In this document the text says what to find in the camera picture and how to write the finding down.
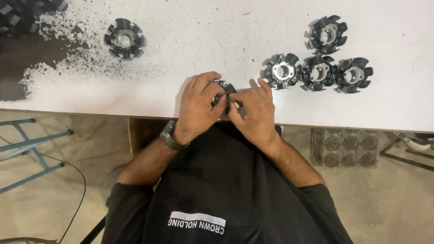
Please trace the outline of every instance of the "white table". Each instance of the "white table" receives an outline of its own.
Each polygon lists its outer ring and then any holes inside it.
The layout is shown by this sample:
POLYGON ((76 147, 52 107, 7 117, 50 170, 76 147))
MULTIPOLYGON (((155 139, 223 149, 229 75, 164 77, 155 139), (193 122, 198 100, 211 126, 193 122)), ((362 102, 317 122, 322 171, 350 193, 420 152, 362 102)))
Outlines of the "white table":
MULTIPOLYGON (((367 58, 372 83, 357 94, 339 94, 336 86, 305 91, 301 83, 273 91, 275 122, 434 132, 433 9, 430 0, 69 1, 63 14, 83 30, 86 59, 69 57, 72 64, 61 61, 57 70, 42 64, 45 74, 27 70, 32 93, 0 108, 177 117, 191 76, 214 70, 237 89, 249 88, 272 55, 294 53, 301 64, 313 56, 305 45, 309 25, 336 14, 348 25, 348 40, 331 55, 333 64, 367 58), (121 17, 137 23, 148 44, 142 57, 120 63, 103 36, 121 17)), ((70 29, 66 35, 74 39, 70 29)))

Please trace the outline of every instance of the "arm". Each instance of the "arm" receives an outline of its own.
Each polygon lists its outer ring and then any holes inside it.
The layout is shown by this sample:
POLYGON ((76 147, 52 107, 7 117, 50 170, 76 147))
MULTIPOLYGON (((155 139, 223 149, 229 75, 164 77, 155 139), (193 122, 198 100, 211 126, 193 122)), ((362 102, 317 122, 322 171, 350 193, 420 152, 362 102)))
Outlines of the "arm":
POLYGON ((233 102, 229 118, 252 144, 269 157, 276 167, 297 187, 326 185, 321 175, 274 129, 274 105, 271 88, 262 79, 253 87, 230 98, 243 103, 247 115, 241 117, 233 102))
MULTIPOLYGON (((226 96, 212 107, 211 100, 224 94, 223 88, 213 82, 221 74, 207 72, 193 76, 181 98, 179 119, 173 130, 173 138, 181 145, 207 131, 226 108, 226 96)), ((123 185, 155 185, 167 165, 178 152, 169 148, 158 138, 146 147, 118 176, 117 183, 123 185)))

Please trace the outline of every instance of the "green watch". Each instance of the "green watch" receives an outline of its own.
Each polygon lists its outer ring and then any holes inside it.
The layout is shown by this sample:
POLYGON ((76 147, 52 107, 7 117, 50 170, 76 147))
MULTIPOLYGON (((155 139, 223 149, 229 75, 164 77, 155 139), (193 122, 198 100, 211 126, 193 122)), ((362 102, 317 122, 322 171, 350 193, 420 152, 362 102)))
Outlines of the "green watch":
POLYGON ((171 149, 176 151, 181 151, 182 149, 186 148, 189 145, 189 143, 187 145, 181 145, 177 143, 171 135, 173 128, 175 128, 175 121, 171 120, 166 124, 166 126, 161 131, 160 137, 171 149))

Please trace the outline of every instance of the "man's left hand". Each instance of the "man's left hand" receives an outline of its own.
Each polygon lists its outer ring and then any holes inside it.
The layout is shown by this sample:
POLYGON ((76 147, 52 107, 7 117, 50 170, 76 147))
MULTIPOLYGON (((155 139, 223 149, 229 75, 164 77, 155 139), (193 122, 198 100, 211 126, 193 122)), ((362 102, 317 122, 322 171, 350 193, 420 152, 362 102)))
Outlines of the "man's left hand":
POLYGON ((217 72, 202 73, 193 76, 185 87, 181 97, 179 119, 175 124, 173 137, 181 145, 190 143, 198 135, 207 131, 226 108, 224 89, 214 80, 221 79, 217 72), (211 101, 216 95, 222 95, 214 107, 211 101))

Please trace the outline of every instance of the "t-shirt sleeve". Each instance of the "t-shirt sleeve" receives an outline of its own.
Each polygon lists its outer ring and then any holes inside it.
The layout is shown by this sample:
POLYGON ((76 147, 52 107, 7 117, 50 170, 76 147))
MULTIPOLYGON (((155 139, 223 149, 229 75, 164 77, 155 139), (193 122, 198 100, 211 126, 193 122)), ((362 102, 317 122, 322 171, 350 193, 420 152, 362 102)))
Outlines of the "t-shirt sleeve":
POLYGON ((141 243, 152 195, 151 186, 116 183, 106 202, 102 244, 141 243))
POLYGON ((311 214, 315 215, 319 227, 326 230, 329 240, 337 243, 352 243, 335 208, 335 203, 329 190, 323 184, 301 187, 304 197, 310 202, 311 214))

